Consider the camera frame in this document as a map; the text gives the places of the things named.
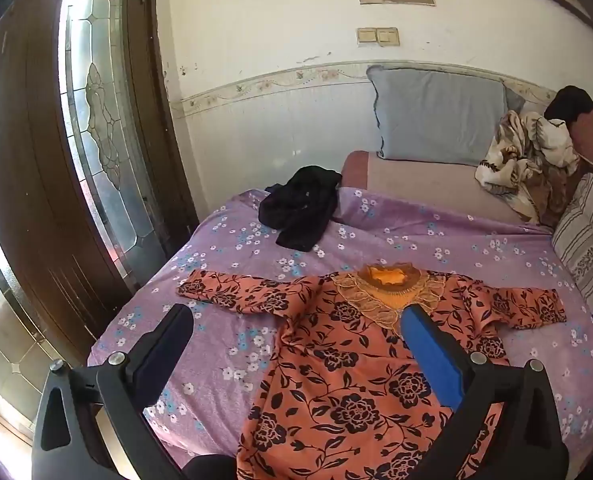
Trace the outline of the purple floral bedsheet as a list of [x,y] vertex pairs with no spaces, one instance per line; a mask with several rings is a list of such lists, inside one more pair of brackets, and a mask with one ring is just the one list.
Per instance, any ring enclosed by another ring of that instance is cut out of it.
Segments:
[[310,252],[276,244],[278,234],[258,220],[264,193],[252,190],[211,214],[106,329],[89,356],[104,362],[128,351],[174,304],[193,315],[187,350],[158,402],[144,412],[179,465],[201,455],[237,457],[242,427],[261,390],[278,316],[240,314],[179,294],[194,271],[290,282],[305,276],[354,272],[364,266],[409,263],[417,269],[462,274],[497,288],[553,289],[566,319],[531,330],[498,327],[507,363],[536,359],[546,367],[571,471],[593,451],[593,319],[550,234],[471,232],[434,221],[387,219],[349,224],[336,217]]

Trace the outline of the striped cushion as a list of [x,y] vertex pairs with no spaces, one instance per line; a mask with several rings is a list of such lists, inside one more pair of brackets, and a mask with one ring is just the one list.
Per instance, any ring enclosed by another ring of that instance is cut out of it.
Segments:
[[593,312],[593,174],[585,174],[552,237],[554,252]]

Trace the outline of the beige wall switches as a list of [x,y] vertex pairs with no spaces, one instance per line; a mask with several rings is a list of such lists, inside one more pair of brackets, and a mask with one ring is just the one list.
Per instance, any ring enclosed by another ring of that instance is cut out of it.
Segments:
[[356,30],[359,44],[377,44],[380,47],[399,47],[399,31],[396,27],[362,27]]

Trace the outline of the dark garment on headboard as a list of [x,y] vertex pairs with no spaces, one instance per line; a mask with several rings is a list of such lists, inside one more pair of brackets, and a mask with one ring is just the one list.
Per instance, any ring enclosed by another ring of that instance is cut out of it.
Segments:
[[548,120],[561,120],[571,128],[582,114],[593,111],[593,99],[584,89],[566,86],[559,90],[547,106],[543,116]]

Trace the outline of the pink mattress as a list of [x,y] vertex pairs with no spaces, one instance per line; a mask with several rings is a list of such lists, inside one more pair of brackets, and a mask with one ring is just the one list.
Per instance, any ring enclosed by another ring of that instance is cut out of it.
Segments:
[[349,224],[397,217],[471,232],[552,233],[483,191],[470,166],[381,159],[364,151],[345,159],[336,217]]

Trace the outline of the grey pillow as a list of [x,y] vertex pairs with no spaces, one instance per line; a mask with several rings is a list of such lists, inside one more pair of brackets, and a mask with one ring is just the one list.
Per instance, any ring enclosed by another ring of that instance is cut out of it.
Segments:
[[501,118],[525,103],[502,82],[469,75],[374,65],[367,77],[384,159],[475,167]]

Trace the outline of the brown wooden door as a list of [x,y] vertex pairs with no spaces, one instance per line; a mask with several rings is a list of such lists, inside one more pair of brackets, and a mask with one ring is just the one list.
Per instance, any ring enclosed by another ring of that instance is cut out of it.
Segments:
[[155,0],[0,0],[0,247],[39,333],[84,362],[197,224]]

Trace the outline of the beige floral blanket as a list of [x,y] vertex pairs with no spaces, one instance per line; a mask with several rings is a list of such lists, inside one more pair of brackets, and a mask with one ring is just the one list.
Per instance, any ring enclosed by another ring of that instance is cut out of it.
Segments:
[[499,122],[475,179],[522,221],[555,228],[583,168],[566,123],[510,110]]

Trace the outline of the black garment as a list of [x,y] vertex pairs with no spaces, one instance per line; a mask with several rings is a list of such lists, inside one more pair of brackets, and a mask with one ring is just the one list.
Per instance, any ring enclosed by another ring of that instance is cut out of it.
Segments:
[[319,166],[299,168],[286,184],[258,206],[258,220],[278,231],[276,244],[298,252],[310,252],[327,229],[337,203],[342,174]]

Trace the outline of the orange floral dress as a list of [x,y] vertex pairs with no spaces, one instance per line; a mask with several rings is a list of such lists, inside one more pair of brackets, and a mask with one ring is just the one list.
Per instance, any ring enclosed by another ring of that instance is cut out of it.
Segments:
[[290,282],[194,271],[179,294],[280,318],[260,393],[242,427],[241,479],[403,479],[448,422],[400,333],[419,306],[464,350],[507,363],[499,326],[566,319],[553,289],[497,288],[408,263]]

